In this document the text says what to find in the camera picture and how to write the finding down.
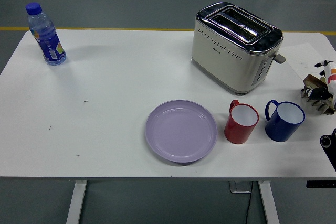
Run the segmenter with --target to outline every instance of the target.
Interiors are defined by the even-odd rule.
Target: toaster
[[[284,35],[277,27],[231,3],[219,2],[196,15],[192,58],[237,94],[266,78]]]

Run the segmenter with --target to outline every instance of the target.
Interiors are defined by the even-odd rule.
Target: mug handle
[[[239,104],[238,100],[233,100],[230,104],[230,111],[234,106],[237,106]]]
[[[276,101],[276,100],[270,100],[267,104],[266,104],[266,107],[265,107],[265,116],[266,116],[266,120],[269,121],[270,119],[270,116],[269,116],[269,106],[270,104],[273,103],[276,107],[279,106],[279,103]]]

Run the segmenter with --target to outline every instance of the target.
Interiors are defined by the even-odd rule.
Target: plastic bottle
[[[39,3],[26,5],[31,34],[42,49],[44,60],[49,65],[59,65],[66,59],[66,53],[59,42],[56,29],[50,18],[42,11]]]

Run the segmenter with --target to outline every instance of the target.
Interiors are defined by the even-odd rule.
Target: blue bottle cap
[[[26,5],[26,11],[29,15],[36,15],[42,12],[42,8],[39,3],[32,2]]]

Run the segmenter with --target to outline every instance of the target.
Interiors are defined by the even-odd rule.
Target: white table
[[[300,97],[303,82],[289,63],[273,63],[260,86],[236,96],[192,63],[192,31],[59,30],[58,34],[67,53],[65,63],[45,64],[27,32],[0,75],[0,176],[336,178],[319,142],[336,127],[335,119],[306,106]],[[326,59],[336,60],[322,34],[285,33],[281,48],[307,43]],[[214,149],[187,166],[157,156],[144,136],[151,111],[176,99],[204,106],[218,126]],[[224,137],[233,99],[251,104],[260,115],[242,145]],[[264,130],[264,109],[271,99],[295,102],[306,111],[304,124],[284,143],[272,141]]]

